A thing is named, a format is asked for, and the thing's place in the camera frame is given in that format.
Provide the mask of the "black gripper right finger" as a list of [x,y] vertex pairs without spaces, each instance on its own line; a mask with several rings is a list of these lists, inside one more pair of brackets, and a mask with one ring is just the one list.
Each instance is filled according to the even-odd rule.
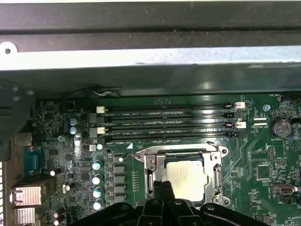
[[164,182],[164,196],[173,224],[177,226],[264,226],[265,223],[215,203],[196,209],[184,199],[175,198],[172,184]]

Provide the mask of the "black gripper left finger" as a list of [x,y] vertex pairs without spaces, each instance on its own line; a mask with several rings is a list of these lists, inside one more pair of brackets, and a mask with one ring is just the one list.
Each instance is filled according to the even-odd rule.
[[118,202],[85,218],[71,223],[72,226],[161,226],[165,205],[165,182],[153,183],[153,198],[143,199],[133,207]]

